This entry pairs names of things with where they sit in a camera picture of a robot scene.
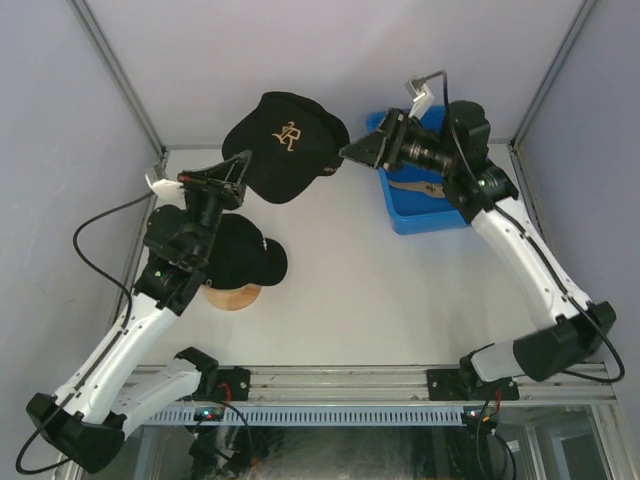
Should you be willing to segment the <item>black cap gold logo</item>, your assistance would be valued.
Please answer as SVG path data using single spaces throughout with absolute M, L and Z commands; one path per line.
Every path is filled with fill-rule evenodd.
M 221 152 L 229 159 L 249 150 L 246 184 L 264 201 L 285 204 L 316 178 L 335 174 L 349 143 L 342 120 L 318 102 L 271 91 L 226 135 Z

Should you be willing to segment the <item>black baseball cap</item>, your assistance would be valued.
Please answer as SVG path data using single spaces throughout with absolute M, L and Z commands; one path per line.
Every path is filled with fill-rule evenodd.
M 270 287 L 282 282 L 287 270 L 287 254 L 279 242 L 265 237 L 246 217 L 227 213 L 221 217 L 202 285 L 214 290 Z

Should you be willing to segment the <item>wooden hat stand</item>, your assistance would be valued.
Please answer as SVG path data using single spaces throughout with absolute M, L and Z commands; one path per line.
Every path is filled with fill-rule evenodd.
M 235 290 L 218 290 L 203 286 L 201 290 L 213 307 L 234 312 L 252 305 L 258 299 L 262 287 L 251 284 Z

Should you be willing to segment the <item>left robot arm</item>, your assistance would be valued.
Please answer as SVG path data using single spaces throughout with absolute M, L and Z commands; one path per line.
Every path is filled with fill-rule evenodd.
M 118 455 L 126 439 L 176 400 L 206 400 L 219 387 L 218 362 L 195 347 L 178 352 L 151 378 L 128 388 L 141 358 L 196 296 L 205 279 L 223 212 L 244 202 L 245 150 L 212 167 L 183 170 L 170 179 L 161 164 L 145 179 L 162 204 L 148 217 L 147 263 L 118 320 L 82 366 L 53 394 L 26 406 L 34 434 L 88 473 Z

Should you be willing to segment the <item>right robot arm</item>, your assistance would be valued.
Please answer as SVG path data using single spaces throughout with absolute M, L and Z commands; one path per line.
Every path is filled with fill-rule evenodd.
M 532 226 L 518 188 L 489 158 L 490 130 L 485 110 L 471 101 L 446 106 L 437 131 L 391 109 L 376 129 L 340 150 L 343 158 L 372 169 L 412 166 L 439 174 L 445 199 L 524 294 L 533 331 L 460 359 L 454 387 L 466 399 L 491 397 L 521 376 L 537 382 L 558 373 L 578 377 L 574 365 L 600 347 L 613 347 L 608 333 L 616 320 L 610 303 L 594 302 L 570 279 Z

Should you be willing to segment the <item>tan cap in bin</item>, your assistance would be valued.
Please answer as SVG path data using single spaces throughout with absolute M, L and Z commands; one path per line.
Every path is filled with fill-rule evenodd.
M 427 181 L 397 182 L 397 181 L 389 180 L 388 184 L 390 187 L 393 187 L 395 189 L 421 193 L 421 194 L 427 195 L 430 198 L 435 198 L 435 199 L 445 198 L 443 186 L 437 183 L 432 183 Z

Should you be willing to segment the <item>blue plastic bin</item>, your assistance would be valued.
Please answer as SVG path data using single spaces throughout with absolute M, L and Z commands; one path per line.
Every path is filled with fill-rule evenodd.
M 435 172 L 406 166 L 394 173 L 378 171 L 393 230 L 399 235 L 467 227 L 461 214 L 446 199 L 396 188 L 396 183 L 429 182 L 441 185 Z

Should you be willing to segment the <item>left aluminium frame post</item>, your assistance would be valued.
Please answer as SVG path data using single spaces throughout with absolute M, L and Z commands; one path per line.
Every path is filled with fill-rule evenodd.
M 87 38 L 93 45 L 98 57 L 104 64 L 120 94 L 123 96 L 125 103 L 128 105 L 133 117 L 142 129 L 147 141 L 156 155 L 162 159 L 166 153 L 166 146 L 162 142 L 157 129 L 153 125 L 146 108 L 91 8 L 90 3 L 85 0 L 69 0 L 67 4 L 85 31 Z

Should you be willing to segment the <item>aluminium frame post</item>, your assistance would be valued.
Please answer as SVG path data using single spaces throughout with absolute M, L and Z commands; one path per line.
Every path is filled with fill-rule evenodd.
M 156 155 L 162 159 L 166 153 L 166 146 L 162 142 L 157 129 L 153 125 L 146 108 L 91 8 L 90 3 L 85 0 L 69 0 L 67 4 L 85 31 L 87 38 L 93 45 L 98 57 L 104 64 L 120 94 L 123 96 L 125 103 L 128 105 L 133 117 L 142 129 L 147 141 Z
M 578 43 L 600 4 L 601 1 L 599 0 L 583 0 L 580 2 L 551 63 L 546 69 L 532 100 L 529 102 L 525 113 L 518 123 L 515 133 L 509 142 L 511 149 L 516 149 L 522 144 L 552 87 L 562 72 L 565 63 L 568 61 L 574 47 Z

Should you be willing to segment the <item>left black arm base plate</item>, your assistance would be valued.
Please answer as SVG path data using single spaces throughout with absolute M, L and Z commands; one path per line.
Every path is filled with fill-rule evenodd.
M 217 401 L 246 401 L 250 391 L 251 371 L 242 367 L 216 369 L 201 378 L 197 398 Z

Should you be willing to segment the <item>aluminium front rail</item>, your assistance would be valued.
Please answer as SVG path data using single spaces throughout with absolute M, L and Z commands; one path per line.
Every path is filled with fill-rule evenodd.
M 347 367 L 243 367 L 251 371 L 251 404 L 418 404 L 481 403 L 471 401 L 433 401 L 429 399 L 425 365 L 347 366 Z M 543 382 L 527 377 L 514 379 L 521 405 L 591 405 L 616 401 L 608 385 L 560 374 Z

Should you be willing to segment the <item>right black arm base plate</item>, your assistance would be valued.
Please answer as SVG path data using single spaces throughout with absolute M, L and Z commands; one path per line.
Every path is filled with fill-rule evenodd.
M 511 378 L 481 380 L 474 372 L 462 368 L 432 368 L 426 371 L 429 399 L 433 401 L 520 399 L 517 383 Z

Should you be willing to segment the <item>right aluminium frame post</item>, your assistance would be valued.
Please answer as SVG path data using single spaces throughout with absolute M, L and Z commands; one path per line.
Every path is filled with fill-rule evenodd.
M 600 4 L 601 1 L 599 0 L 583 0 L 580 2 L 551 63 L 546 69 L 532 100 L 529 102 L 525 113 L 518 123 L 515 133 L 509 142 L 511 149 L 516 149 L 522 144 L 552 87 L 562 72 L 565 63 L 568 61 L 574 47 L 578 43 Z

